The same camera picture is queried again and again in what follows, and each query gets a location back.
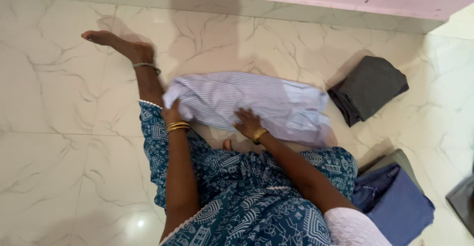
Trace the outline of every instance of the marble tile floor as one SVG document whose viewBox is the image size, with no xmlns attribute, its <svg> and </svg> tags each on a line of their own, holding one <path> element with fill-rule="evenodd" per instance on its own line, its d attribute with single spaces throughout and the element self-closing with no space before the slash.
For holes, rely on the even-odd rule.
<svg viewBox="0 0 474 246">
<path fill-rule="evenodd" d="M 364 55 L 406 74 L 410 90 L 337 143 L 362 165 L 401 148 L 435 222 L 412 246 L 473 245 L 444 196 L 471 173 L 474 40 L 70 0 L 0 0 L 0 245 L 157 245 L 165 214 L 142 150 L 129 61 L 83 40 L 106 29 L 151 42 L 161 80 L 242 71 L 332 86 Z M 195 124 L 213 147 L 259 150 Z M 291 144 L 295 149 L 302 146 Z"/>
</svg>

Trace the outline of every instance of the foot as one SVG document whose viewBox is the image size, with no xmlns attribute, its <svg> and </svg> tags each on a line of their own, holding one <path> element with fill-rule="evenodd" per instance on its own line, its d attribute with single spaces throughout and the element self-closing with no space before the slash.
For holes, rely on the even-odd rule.
<svg viewBox="0 0 474 246">
<path fill-rule="evenodd" d="M 141 42 L 127 42 L 114 33 L 106 30 L 101 31 L 86 31 L 82 38 L 96 44 L 110 46 L 117 50 L 117 52 L 125 55 L 132 63 L 153 63 L 153 56 L 155 51 L 153 46 L 149 43 Z"/>
<path fill-rule="evenodd" d="M 222 149 L 226 151 L 233 151 L 232 149 L 232 142 L 230 139 L 225 139 L 223 144 L 222 144 Z"/>
</svg>

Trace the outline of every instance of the striped shirt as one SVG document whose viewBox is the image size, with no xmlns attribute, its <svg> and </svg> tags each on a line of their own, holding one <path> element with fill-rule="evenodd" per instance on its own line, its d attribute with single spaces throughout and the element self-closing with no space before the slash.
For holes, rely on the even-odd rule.
<svg viewBox="0 0 474 246">
<path fill-rule="evenodd" d="M 321 114 L 328 94 L 299 82 L 268 76 L 219 72 L 174 78 L 163 95 L 170 108 L 180 99 L 179 112 L 186 120 L 235 131 L 234 112 L 252 108 L 261 125 L 276 138 L 309 146 L 323 146 L 329 118 Z"/>
</svg>

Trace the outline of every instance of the woman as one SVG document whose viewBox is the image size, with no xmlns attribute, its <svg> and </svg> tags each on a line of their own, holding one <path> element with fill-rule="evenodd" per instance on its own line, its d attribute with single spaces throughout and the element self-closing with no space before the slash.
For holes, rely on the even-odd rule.
<svg viewBox="0 0 474 246">
<path fill-rule="evenodd" d="M 134 64 L 155 203 L 167 213 L 161 245 L 390 245 L 349 201 L 357 166 L 346 150 L 296 153 L 244 109 L 236 129 L 267 151 L 235 152 L 230 141 L 212 150 L 181 121 L 179 101 L 163 110 L 151 45 L 108 31 L 82 37 Z"/>
</svg>

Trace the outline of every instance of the anklet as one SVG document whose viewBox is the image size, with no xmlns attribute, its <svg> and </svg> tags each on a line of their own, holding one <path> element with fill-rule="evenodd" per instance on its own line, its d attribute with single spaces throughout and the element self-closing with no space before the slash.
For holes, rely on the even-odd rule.
<svg viewBox="0 0 474 246">
<path fill-rule="evenodd" d="M 136 63 L 136 64 L 133 64 L 132 66 L 133 66 L 133 68 L 136 68 L 136 67 L 139 67 L 139 66 L 151 66 L 155 69 L 155 72 L 157 73 L 157 75 L 159 75 L 161 73 L 161 70 L 159 68 L 157 68 L 152 63 Z"/>
</svg>

